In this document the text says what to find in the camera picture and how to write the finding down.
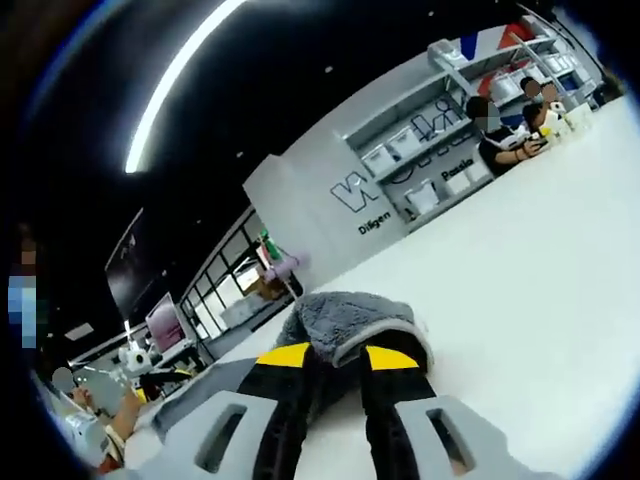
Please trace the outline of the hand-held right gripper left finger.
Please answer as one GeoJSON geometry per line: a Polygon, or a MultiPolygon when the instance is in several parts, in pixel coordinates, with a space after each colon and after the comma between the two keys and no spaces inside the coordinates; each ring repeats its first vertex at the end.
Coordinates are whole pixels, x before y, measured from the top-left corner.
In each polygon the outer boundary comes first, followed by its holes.
{"type": "Polygon", "coordinates": [[[157,412],[153,478],[293,478],[317,371],[308,342],[215,367],[157,412]]]}

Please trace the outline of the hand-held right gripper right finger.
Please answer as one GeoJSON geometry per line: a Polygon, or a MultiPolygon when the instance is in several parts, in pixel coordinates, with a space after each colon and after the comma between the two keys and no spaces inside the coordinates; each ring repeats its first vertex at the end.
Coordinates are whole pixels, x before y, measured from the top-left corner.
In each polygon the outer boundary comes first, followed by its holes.
{"type": "Polygon", "coordinates": [[[462,401],[438,396],[418,363],[361,349],[366,437],[379,479],[546,479],[509,452],[505,434],[462,401]]]}

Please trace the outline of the person's left hand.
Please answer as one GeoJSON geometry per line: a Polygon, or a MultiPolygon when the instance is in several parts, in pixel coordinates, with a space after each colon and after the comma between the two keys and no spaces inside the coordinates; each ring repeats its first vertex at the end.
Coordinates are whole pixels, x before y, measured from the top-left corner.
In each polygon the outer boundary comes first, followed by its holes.
{"type": "Polygon", "coordinates": [[[140,398],[132,387],[127,386],[120,407],[110,423],[123,440],[127,440],[134,433],[141,407],[140,398]]]}

